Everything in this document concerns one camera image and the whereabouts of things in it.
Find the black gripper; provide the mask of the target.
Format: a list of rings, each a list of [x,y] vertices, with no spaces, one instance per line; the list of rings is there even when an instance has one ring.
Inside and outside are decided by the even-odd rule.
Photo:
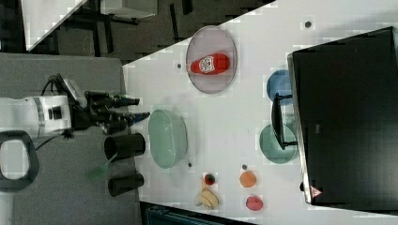
[[[71,129],[85,130],[93,126],[104,126],[108,121],[113,126],[132,126],[150,115],[149,112],[115,112],[110,109],[138,105],[139,98],[113,97],[108,93],[85,91],[86,105],[74,100],[71,107]]]

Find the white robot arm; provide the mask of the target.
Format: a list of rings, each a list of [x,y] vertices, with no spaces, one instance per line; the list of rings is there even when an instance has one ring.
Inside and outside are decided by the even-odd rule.
[[[70,136],[73,131],[100,127],[111,135],[139,123],[149,112],[116,112],[116,108],[138,105],[139,98],[110,96],[86,91],[85,105],[73,95],[1,98],[1,131],[23,131],[31,138]]]

